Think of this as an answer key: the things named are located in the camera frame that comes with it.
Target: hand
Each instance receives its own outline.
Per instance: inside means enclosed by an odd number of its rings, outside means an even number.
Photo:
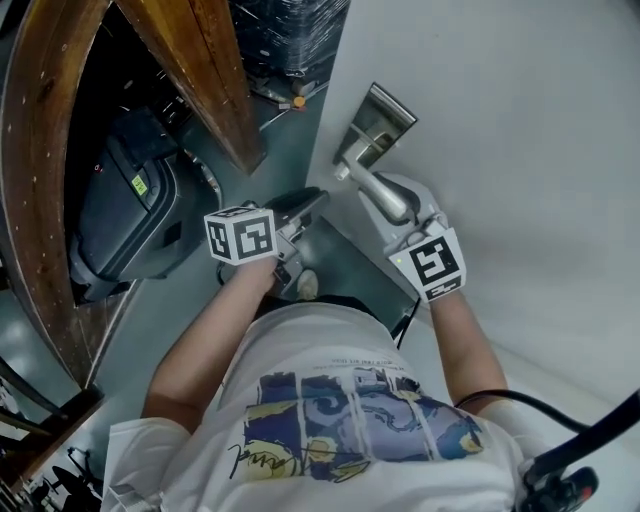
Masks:
[[[273,271],[277,265],[278,258],[274,256],[244,263],[238,267],[234,279],[237,278],[247,284],[255,286],[258,291],[264,295],[271,289],[275,282]]]

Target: plastic-wrapped pallet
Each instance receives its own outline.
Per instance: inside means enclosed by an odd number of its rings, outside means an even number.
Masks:
[[[243,54],[290,76],[333,58],[349,0],[231,0]]]

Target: person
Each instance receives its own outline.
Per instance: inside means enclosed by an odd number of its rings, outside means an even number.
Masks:
[[[275,264],[239,267],[158,366],[142,418],[112,427],[102,510],[512,510],[536,445],[515,405],[430,398],[354,303],[254,321]],[[507,388],[463,295],[430,309],[453,403]]]

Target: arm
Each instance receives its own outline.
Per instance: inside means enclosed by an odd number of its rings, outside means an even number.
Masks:
[[[213,400],[264,295],[275,258],[241,266],[162,360],[143,418],[167,418],[193,433]]]
[[[453,403],[484,389],[508,389],[507,380],[489,341],[482,332],[462,293],[452,292],[430,304],[440,358]],[[464,406],[478,414],[489,403],[486,398]]]

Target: printed graphic on shirt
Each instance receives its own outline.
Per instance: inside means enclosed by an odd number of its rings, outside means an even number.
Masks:
[[[260,379],[247,408],[244,445],[230,478],[310,476],[341,483],[375,461],[462,459],[483,450],[482,430],[462,412],[424,396],[388,368],[353,367],[337,376],[294,372]]]

